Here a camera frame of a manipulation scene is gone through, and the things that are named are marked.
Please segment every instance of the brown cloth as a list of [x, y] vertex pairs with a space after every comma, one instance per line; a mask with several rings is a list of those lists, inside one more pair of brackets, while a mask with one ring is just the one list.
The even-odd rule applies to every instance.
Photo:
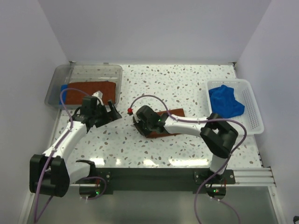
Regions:
[[[112, 100], [115, 103], [115, 88], [116, 83], [113, 82], [78, 82], [78, 83], [69, 83], [68, 88], [75, 88], [82, 90], [89, 95], [94, 94], [97, 91], [103, 93], [103, 103], [108, 105], [108, 100]], [[65, 104], [68, 105], [81, 105], [82, 98], [85, 95], [79, 91], [69, 90], [66, 93]]]
[[[184, 109], [180, 108], [180, 109], [175, 109], [175, 110], [170, 110], [169, 111], [171, 114], [173, 115], [177, 115], [180, 117], [184, 117], [185, 113], [184, 113]], [[157, 112], [157, 114], [161, 115], [163, 113], [167, 113], [166, 111], [161, 111], [161, 112]], [[152, 132], [150, 133], [147, 138], [159, 138], [159, 137], [165, 137], [165, 136], [170, 136], [170, 135], [175, 135], [175, 134], [157, 134], [156, 132]]]

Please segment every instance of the plastic bin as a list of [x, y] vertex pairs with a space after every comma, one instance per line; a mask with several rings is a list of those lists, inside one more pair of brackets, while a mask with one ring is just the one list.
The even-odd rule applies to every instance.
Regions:
[[[120, 100], [122, 67], [109, 64], [69, 64], [60, 65], [51, 80], [45, 104], [55, 108], [62, 108], [59, 104], [61, 86], [74, 82], [110, 81], [116, 83], [115, 106]], [[66, 105], [68, 109], [77, 108], [79, 105]]]
[[[236, 78], [208, 80], [206, 82], [206, 95], [210, 112], [212, 113], [209, 90], [221, 85], [234, 88], [235, 99], [245, 106], [243, 115], [231, 119], [242, 123], [247, 129], [248, 135], [262, 133], [264, 131], [262, 117], [251, 85], [247, 80]], [[239, 135], [244, 135], [244, 131], [239, 125], [234, 123], [231, 123], [231, 125], [238, 131]]]

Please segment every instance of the white basket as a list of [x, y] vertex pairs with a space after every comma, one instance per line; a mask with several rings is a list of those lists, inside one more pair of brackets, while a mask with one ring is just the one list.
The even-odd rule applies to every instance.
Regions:
[[[243, 115], [231, 119], [242, 123], [247, 129], [248, 135], [261, 134], [264, 130], [262, 117], [257, 107], [256, 98], [254, 97], [251, 85], [247, 80], [236, 78], [208, 80], [206, 83], [206, 95], [210, 113], [212, 113], [212, 107], [209, 90], [221, 85], [234, 88], [235, 99], [245, 106]], [[239, 135], [244, 135], [244, 131], [239, 125], [231, 123], [231, 126], [238, 131]]]

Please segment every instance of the blue item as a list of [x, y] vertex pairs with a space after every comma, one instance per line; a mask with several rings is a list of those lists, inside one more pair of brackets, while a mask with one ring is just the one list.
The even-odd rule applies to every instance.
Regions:
[[212, 112], [223, 118], [232, 118], [244, 113], [245, 106], [236, 101], [234, 89], [222, 85], [209, 90]]
[[[66, 89], [67, 88], [67, 84], [65, 84], [65, 85], [62, 85], [61, 86], [61, 88], [60, 88], [60, 92], [62, 91], [62, 90], [64, 90], [64, 89]], [[67, 91], [65, 91], [63, 94], [62, 94], [62, 100], [65, 102], [65, 99], [66, 99], [66, 92]]]

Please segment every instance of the speckled tabletop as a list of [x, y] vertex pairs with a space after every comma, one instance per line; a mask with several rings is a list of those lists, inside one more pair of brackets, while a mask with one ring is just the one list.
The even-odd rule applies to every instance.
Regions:
[[[183, 108], [187, 117], [209, 115], [205, 82], [212, 78], [235, 78], [232, 65], [120, 65], [123, 68], [121, 99], [117, 110], [123, 119], [92, 128], [75, 147], [67, 164], [92, 160], [106, 168], [206, 168], [212, 153], [201, 138], [177, 135], [157, 139], [141, 136], [132, 126], [127, 109], [142, 94], [154, 94], [170, 109]], [[163, 111], [160, 102], [142, 98], [136, 106], [149, 105]], [[61, 112], [55, 139], [66, 127], [68, 116]], [[254, 136], [248, 136], [235, 151], [229, 168], [260, 168]]]

